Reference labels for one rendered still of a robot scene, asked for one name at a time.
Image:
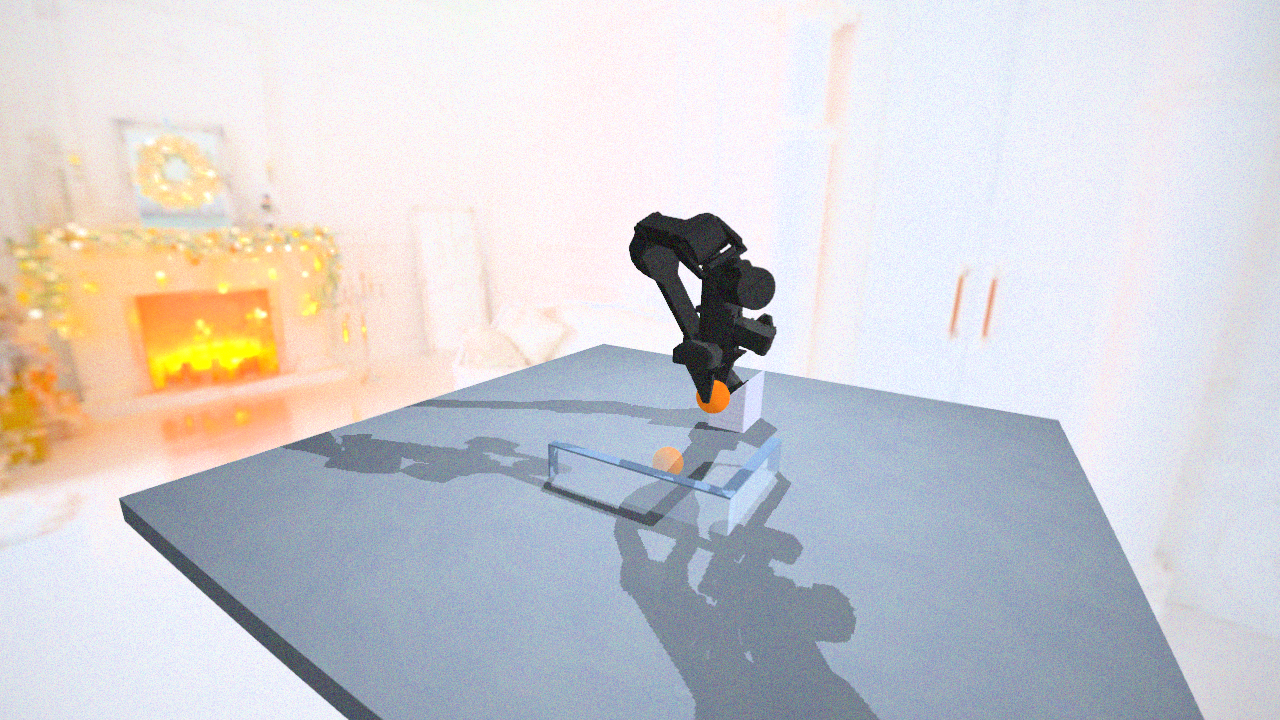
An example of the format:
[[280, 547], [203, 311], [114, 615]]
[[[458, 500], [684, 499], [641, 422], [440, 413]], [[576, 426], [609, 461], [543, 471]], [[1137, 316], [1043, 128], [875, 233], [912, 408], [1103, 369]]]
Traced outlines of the clear low l-shaped wall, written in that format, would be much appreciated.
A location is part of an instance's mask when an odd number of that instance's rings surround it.
[[728, 536], [778, 471], [780, 445], [733, 498], [707, 495], [550, 447], [550, 478]]

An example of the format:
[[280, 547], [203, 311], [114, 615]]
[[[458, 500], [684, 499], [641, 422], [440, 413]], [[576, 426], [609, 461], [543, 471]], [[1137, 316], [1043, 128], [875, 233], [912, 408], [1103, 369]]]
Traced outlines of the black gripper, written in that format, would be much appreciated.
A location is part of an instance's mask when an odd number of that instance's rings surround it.
[[716, 380], [727, 386], [733, 363], [748, 352], [739, 348], [736, 341], [735, 348], [724, 348], [730, 319], [733, 314], [739, 316], [740, 307], [726, 301], [701, 299], [701, 304], [695, 307], [695, 313], [700, 313], [699, 331], [694, 333], [694, 340], [673, 348], [672, 363], [687, 366], [703, 404], [710, 404]]

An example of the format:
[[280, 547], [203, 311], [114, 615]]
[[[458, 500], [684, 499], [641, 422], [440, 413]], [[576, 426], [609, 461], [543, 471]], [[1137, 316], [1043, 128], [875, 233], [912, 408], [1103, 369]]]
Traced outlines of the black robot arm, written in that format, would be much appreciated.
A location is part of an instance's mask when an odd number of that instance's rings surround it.
[[[703, 213], [690, 219], [662, 215], [644, 217], [634, 225], [628, 252], [634, 265], [657, 282], [671, 313], [684, 333], [684, 342], [694, 340], [700, 316], [678, 277], [678, 263], [701, 279], [701, 299], [726, 301], [741, 306], [730, 319], [724, 348], [736, 345], [756, 355], [771, 350], [777, 325], [763, 313], [742, 316], [742, 307], [760, 310], [774, 299], [774, 277], [764, 266], [754, 266], [740, 255], [748, 251], [740, 237], [721, 217]], [[722, 249], [731, 245], [721, 252]], [[701, 265], [701, 268], [699, 266]]]

